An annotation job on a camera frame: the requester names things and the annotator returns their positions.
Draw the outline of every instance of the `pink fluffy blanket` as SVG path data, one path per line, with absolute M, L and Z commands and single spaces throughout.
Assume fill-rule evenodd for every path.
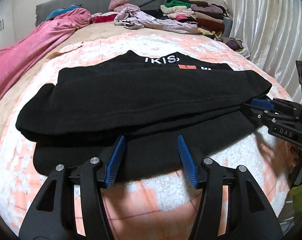
M 35 63 L 90 20 L 89 11 L 77 8 L 41 23 L 25 39 L 0 50 L 0 100 Z

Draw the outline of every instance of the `curtain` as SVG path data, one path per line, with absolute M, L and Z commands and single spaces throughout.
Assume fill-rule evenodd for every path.
M 295 61 L 302 60 L 301 0 L 224 0 L 231 37 L 243 40 L 250 60 L 302 102 Z

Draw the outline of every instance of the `white cabinet door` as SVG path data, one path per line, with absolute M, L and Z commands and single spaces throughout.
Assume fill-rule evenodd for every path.
M 15 44 L 13 0 L 0 1 L 0 49 Z

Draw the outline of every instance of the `black sweatshirt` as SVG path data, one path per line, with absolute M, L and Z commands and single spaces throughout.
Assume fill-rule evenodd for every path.
M 254 71 L 232 71 L 178 52 L 159 59 L 132 51 L 91 67 L 65 68 L 21 110 L 16 127 L 36 141 L 34 165 L 80 165 L 118 135 L 128 141 L 117 179 L 181 167 L 177 136 L 204 156 L 253 132 L 241 104 L 271 84 Z

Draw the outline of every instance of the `blue fabric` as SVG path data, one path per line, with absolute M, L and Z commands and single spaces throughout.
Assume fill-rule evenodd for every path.
M 46 21 L 52 20 L 54 17 L 57 17 L 58 15 L 64 14 L 65 12 L 72 11 L 72 10 L 77 9 L 77 8 L 81 8 L 81 6 L 80 5 L 76 5 L 76 4 L 72 4 L 68 8 L 54 10 L 53 12 L 51 12 L 47 16 Z

